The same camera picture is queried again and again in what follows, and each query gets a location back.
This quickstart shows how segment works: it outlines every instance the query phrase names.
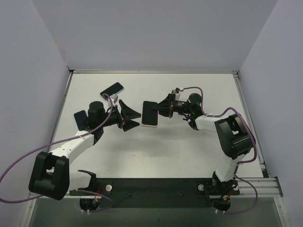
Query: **screw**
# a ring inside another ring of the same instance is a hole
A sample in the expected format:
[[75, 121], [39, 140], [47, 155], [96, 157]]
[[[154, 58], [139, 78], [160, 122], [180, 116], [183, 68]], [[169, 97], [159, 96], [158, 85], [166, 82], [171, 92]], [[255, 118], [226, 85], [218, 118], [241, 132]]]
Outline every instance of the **screw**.
[[198, 185], [198, 190], [199, 191], [204, 191], [204, 185], [203, 184], [199, 184]]
[[108, 184], [108, 185], [106, 185], [106, 187], [105, 187], [105, 190], [107, 191], [107, 192], [110, 192], [111, 190], [112, 190], [112, 186], [110, 185], [110, 184]]

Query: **purple cable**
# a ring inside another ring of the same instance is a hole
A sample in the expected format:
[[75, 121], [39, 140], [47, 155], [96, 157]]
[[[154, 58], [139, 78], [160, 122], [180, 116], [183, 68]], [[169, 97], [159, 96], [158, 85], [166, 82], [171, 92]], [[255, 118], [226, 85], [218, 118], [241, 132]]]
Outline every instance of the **purple cable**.
[[78, 189], [77, 191], [78, 191], [78, 192], [84, 192], [84, 193], [87, 193], [87, 194], [93, 194], [93, 195], [96, 195], [96, 196], [101, 196], [102, 198], [104, 198], [104, 199], [106, 199], [106, 200], [108, 200], [108, 201], [110, 201], [110, 202], [112, 203], [112, 205], [109, 206], [109, 207], [99, 208], [99, 209], [96, 209], [96, 210], [90, 210], [90, 211], [89, 211], [90, 213], [110, 209], [110, 208], [112, 208], [112, 207], [114, 206], [114, 204], [115, 204], [115, 202], [114, 202], [111, 198], [109, 198], [109, 197], [107, 197], [107, 196], [105, 196], [105, 195], [102, 195], [102, 194], [99, 194], [99, 193], [96, 193], [96, 192], [90, 192], [90, 191], [86, 191], [86, 190], [80, 190], [80, 189]]
[[247, 212], [247, 211], [250, 211], [250, 210], [252, 210], [252, 209], [254, 209], [255, 208], [255, 206], [256, 206], [256, 204], [257, 204], [257, 202], [258, 202], [258, 192], [257, 192], [257, 189], [255, 188], [255, 186], [254, 185], [252, 185], [252, 183], [250, 183], [249, 181], [246, 181], [246, 180], [244, 180], [244, 179], [242, 179], [242, 178], [239, 178], [238, 176], [235, 176], [237, 179], [239, 179], [240, 181], [243, 181], [243, 182], [245, 182], [245, 183], [248, 183], [252, 188], [253, 188], [253, 190], [255, 191], [255, 193], [256, 193], [256, 198], [255, 198], [255, 201], [254, 201], [254, 203], [252, 204], [252, 206], [251, 207], [249, 207], [249, 208], [247, 208], [247, 209], [244, 209], [244, 210], [241, 210], [241, 211], [230, 211], [230, 212], [223, 212], [222, 210], [218, 210], [220, 213], [223, 213], [223, 214], [231, 214], [231, 215], [234, 215], [234, 214], [242, 214], [242, 213], [245, 213], [245, 212]]
[[256, 160], [256, 158], [257, 158], [257, 156], [258, 156], [258, 154], [257, 154], [256, 143], [255, 143], [255, 141], [254, 141], [254, 139], [253, 139], [253, 136], [252, 136], [252, 134], [251, 134], [251, 131], [250, 131], [250, 129], [248, 128], [248, 126], [247, 126], [246, 122], [244, 121], [243, 117], [241, 116], [241, 114], [240, 114], [236, 109], [234, 109], [233, 107], [228, 107], [228, 108], [227, 108], [226, 110], [224, 110], [224, 112], [223, 112], [222, 114], [220, 114], [220, 115], [208, 115], [208, 114], [206, 114], [206, 113], [204, 112], [204, 110], [203, 110], [203, 90], [202, 90], [201, 88], [199, 88], [199, 87], [186, 87], [186, 88], [184, 88], [184, 90], [193, 89], [193, 88], [199, 89], [200, 92], [201, 92], [201, 97], [202, 97], [202, 101], [201, 101], [201, 111], [202, 111], [202, 114], [203, 114], [203, 115], [205, 115], [205, 116], [207, 116], [207, 117], [222, 117], [224, 114], [226, 114], [227, 111], [232, 110], [232, 111], [234, 111], [235, 114], [239, 117], [239, 119], [241, 120], [241, 122], [242, 122], [242, 124], [243, 124], [245, 130], [247, 131], [247, 134], [248, 134], [248, 136], [249, 136], [249, 138], [250, 138], [250, 141], [251, 141], [251, 143], [252, 143], [252, 146], [253, 146], [253, 148], [254, 148], [254, 157], [253, 157], [251, 160], [240, 161], [240, 162], [238, 162], [238, 163], [237, 163], [237, 167], [236, 167], [236, 169], [235, 169], [235, 173], [234, 173], [234, 174], [236, 174], [236, 173], [237, 173], [237, 170], [238, 170], [238, 167], [239, 167], [239, 164], [253, 162], [253, 161]]
[[[99, 128], [101, 128], [105, 123], [106, 121], [109, 119], [112, 111], [113, 111], [113, 102], [111, 100], [111, 98], [109, 97], [109, 95], [107, 94], [103, 94], [106, 98], [108, 98], [108, 100], [110, 101], [110, 111], [109, 111], [109, 114], [108, 116], [106, 117], [106, 119], [96, 128], [94, 128], [93, 130], [89, 131], [89, 132], [86, 132], [84, 133], [83, 135], [80, 135], [80, 136], [74, 136], [74, 137], [70, 137], [70, 138], [67, 138], [67, 139], [63, 139], [63, 140], [59, 140], [59, 141], [56, 141], [56, 142], [52, 142], [52, 143], [49, 143], [49, 144], [46, 144], [46, 145], [43, 145], [39, 148], [36, 148], [24, 155], [22, 155], [20, 158], [18, 158], [16, 161], [14, 161], [4, 172], [3, 174], [0, 176], [0, 183], [2, 182], [3, 178], [5, 177], [5, 175], [9, 172], [9, 170], [15, 165], [17, 164], [19, 161], [21, 161], [22, 159], [24, 159], [25, 157], [43, 149], [43, 148], [47, 148], [47, 147], [50, 147], [52, 145], [55, 145], [55, 144], [58, 144], [58, 143], [63, 143], [63, 142], [66, 142], [66, 141], [70, 141], [70, 140], [74, 140], [74, 139], [78, 139], [80, 137], [83, 137], [83, 136], [87, 136], [89, 134], [92, 134], [94, 131], [98, 130]], [[2, 198], [0, 198], [0, 202], [4, 202], [4, 203], [21, 203], [21, 202], [27, 202], [27, 201], [30, 201], [30, 200], [34, 200], [34, 199], [37, 199], [37, 198], [40, 198], [42, 197], [43, 195], [37, 195], [37, 196], [34, 196], [34, 197], [31, 197], [31, 198], [27, 198], [27, 199], [23, 199], [23, 200], [15, 200], [15, 201], [9, 201], [9, 200], [4, 200]]]

